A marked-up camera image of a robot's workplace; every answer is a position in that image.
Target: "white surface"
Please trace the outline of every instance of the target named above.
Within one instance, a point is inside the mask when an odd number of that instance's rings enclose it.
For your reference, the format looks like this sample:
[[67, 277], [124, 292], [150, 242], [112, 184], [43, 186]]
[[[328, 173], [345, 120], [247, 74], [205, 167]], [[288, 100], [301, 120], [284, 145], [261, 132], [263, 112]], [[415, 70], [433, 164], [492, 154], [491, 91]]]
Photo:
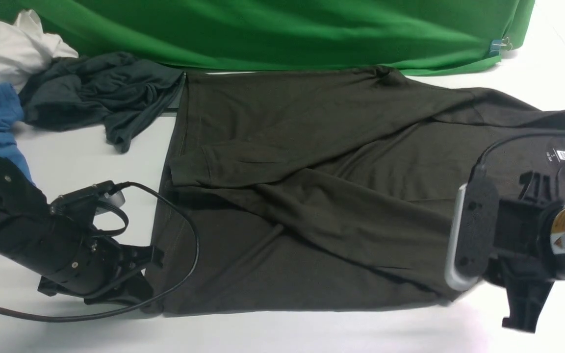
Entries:
[[13, 25], [0, 22], [0, 83], [12, 83], [21, 91], [27, 79], [43, 71], [52, 58], [78, 57], [58, 34], [43, 33], [33, 10], [21, 11]]
[[[534, 11], [524, 47], [495, 69], [464, 76], [419, 78], [445, 87], [502, 90], [540, 109], [565, 109], [565, 43]], [[18, 136], [36, 184], [49, 199], [97, 181], [133, 180], [157, 188], [174, 118], [159, 118], [127, 154], [104, 144], [103, 128]], [[120, 241], [148, 244], [155, 200], [127, 190], [130, 228]], [[106, 216], [101, 226], [117, 225]], [[38, 276], [0, 256], [0, 305], [49, 315], [89, 313], [62, 296], [36, 292]], [[381, 313], [246, 313], [137, 320], [139, 315], [82, 324], [40, 324], [0, 317], [0, 352], [13, 353], [524, 353], [565, 350], [565, 283], [557, 283], [535, 335], [500, 327], [504, 291], [484, 284], [448, 308]]]

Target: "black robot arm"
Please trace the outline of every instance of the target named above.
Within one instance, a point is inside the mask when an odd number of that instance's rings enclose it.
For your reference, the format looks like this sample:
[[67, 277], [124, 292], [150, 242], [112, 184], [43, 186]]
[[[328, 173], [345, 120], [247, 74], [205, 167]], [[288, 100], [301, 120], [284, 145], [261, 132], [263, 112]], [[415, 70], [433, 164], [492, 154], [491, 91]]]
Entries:
[[83, 298], [86, 304], [133, 305], [153, 290], [141, 271], [162, 266], [155, 246], [128, 246], [111, 236], [125, 230], [98, 230], [96, 214], [119, 209], [123, 195], [112, 181], [62, 195], [45, 195], [9, 159], [0, 157], [0, 254], [41, 275], [38, 290]]

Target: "yellow label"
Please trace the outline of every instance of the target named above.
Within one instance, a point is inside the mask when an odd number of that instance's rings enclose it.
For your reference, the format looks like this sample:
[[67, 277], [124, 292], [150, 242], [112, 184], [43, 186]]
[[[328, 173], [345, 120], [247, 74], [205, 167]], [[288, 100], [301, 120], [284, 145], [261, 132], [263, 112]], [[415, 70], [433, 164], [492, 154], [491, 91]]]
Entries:
[[561, 232], [565, 232], [565, 208], [555, 216], [555, 221], [553, 221], [551, 227], [551, 233]]

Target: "clothing label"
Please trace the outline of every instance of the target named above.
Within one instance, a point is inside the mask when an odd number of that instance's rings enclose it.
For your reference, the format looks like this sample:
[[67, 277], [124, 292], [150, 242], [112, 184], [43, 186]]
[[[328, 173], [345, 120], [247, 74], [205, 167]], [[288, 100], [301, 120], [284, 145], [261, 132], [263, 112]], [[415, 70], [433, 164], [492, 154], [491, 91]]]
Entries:
[[551, 250], [553, 254], [565, 254], [565, 232], [551, 234]]
[[560, 160], [565, 161], [565, 151], [555, 150], [555, 154]]

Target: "warning label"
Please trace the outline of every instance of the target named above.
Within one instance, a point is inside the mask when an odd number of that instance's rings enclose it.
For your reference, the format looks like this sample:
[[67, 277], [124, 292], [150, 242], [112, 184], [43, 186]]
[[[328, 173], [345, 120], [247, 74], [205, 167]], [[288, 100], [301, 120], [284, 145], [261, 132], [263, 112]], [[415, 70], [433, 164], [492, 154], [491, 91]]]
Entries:
[[551, 226], [551, 250], [553, 254], [565, 254], [565, 208], [556, 216]]
[[561, 232], [565, 233], [565, 208], [555, 216], [555, 221], [551, 226], [551, 233]]
[[553, 254], [565, 254], [565, 232], [551, 234], [551, 250]]

